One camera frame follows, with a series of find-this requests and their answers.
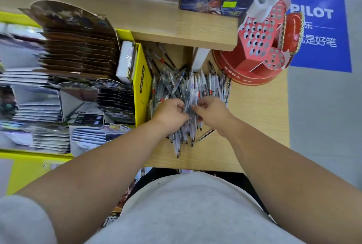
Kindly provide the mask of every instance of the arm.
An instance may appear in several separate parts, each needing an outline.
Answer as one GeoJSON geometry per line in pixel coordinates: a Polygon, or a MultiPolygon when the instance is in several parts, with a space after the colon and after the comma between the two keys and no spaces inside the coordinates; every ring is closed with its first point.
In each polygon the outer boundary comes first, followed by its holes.
{"type": "Polygon", "coordinates": [[[362,192],[234,117],[217,98],[193,106],[227,138],[276,222],[307,243],[361,243],[362,192]]]}
{"type": "Polygon", "coordinates": [[[83,243],[109,216],[157,143],[189,118],[169,99],[154,118],[48,172],[17,192],[47,212],[58,243],[83,243]]]}

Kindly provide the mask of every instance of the poster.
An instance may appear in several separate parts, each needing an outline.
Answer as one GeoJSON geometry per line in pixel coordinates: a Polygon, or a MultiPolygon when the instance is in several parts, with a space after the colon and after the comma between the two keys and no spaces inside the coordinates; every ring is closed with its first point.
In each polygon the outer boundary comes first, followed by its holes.
{"type": "Polygon", "coordinates": [[[352,72],[344,0],[291,0],[305,15],[301,49],[291,66],[352,72]]]}

